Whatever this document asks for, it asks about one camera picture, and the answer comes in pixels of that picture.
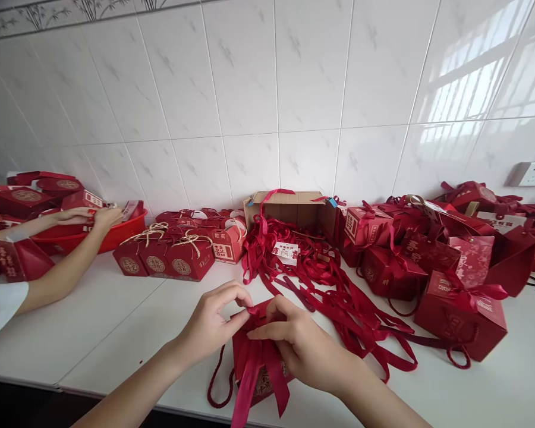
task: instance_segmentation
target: twine bow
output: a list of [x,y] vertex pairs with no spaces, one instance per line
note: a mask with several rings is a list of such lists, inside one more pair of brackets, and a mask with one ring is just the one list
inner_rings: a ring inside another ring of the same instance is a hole
[[126,240],[124,240],[121,244],[119,245],[123,245],[124,243],[130,241],[130,240],[136,240],[140,237],[146,237],[146,240],[147,240],[147,243],[145,244],[145,248],[149,246],[149,236],[152,235],[152,234],[155,234],[155,233],[158,233],[160,234],[160,236],[157,238],[157,239],[161,239],[163,237],[163,235],[165,234],[166,230],[168,229],[168,223],[166,222],[162,222],[162,223],[152,223],[148,229],[146,229],[145,231],[137,234],[137,235],[133,235],[132,237],[130,238],[127,238]]
[[503,300],[509,296],[503,287],[498,284],[481,284],[466,288],[455,272],[447,270],[445,275],[451,284],[448,298],[455,299],[456,308],[463,311],[478,313],[476,297]]

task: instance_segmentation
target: red ribbon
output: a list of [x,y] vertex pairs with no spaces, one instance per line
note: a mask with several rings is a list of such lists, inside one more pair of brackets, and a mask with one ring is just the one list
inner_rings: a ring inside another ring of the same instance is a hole
[[455,272],[448,270],[444,272],[444,274],[452,285],[448,298],[455,299],[456,308],[462,311],[478,313],[476,297],[489,297],[494,300],[503,300],[509,296],[501,285],[482,284],[466,288]]

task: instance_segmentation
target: tag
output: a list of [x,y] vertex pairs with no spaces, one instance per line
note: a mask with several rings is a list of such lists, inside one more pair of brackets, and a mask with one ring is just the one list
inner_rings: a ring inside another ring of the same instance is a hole
[[297,266],[297,257],[299,257],[299,245],[290,243],[276,242],[272,254],[285,265]]
[[501,234],[506,234],[517,226],[523,226],[525,221],[527,221],[527,217],[504,215],[503,218],[501,218],[501,216],[498,218],[496,213],[488,213],[484,211],[477,212],[476,217],[489,220],[492,223],[493,228]]

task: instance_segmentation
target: electrical outlet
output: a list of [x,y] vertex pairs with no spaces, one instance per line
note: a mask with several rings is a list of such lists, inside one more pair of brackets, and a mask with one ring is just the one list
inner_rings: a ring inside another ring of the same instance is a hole
[[518,163],[509,181],[511,186],[535,186],[535,162]]

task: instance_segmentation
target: red gift bag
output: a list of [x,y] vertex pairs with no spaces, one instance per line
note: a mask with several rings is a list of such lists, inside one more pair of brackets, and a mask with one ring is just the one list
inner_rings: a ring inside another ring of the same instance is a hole
[[528,232],[527,224],[505,235],[497,233],[486,284],[500,284],[510,296],[516,297],[527,284],[534,258],[535,238]]
[[278,403],[279,417],[283,415],[289,401],[287,384],[293,380],[293,376],[287,370],[275,342],[250,340],[247,336],[248,331],[266,323],[266,307],[270,301],[271,299],[248,308],[251,317],[232,338],[234,369],[229,377],[230,392],[224,402],[216,403],[212,398],[212,386],[222,363],[224,347],[220,351],[220,361],[210,380],[208,402],[215,408],[222,408],[229,403],[232,397],[232,376],[235,375],[239,391],[232,415],[232,428],[244,428],[250,407],[272,394],[275,394]]
[[0,241],[0,265],[8,282],[23,282],[40,279],[55,263],[34,241],[18,232]]

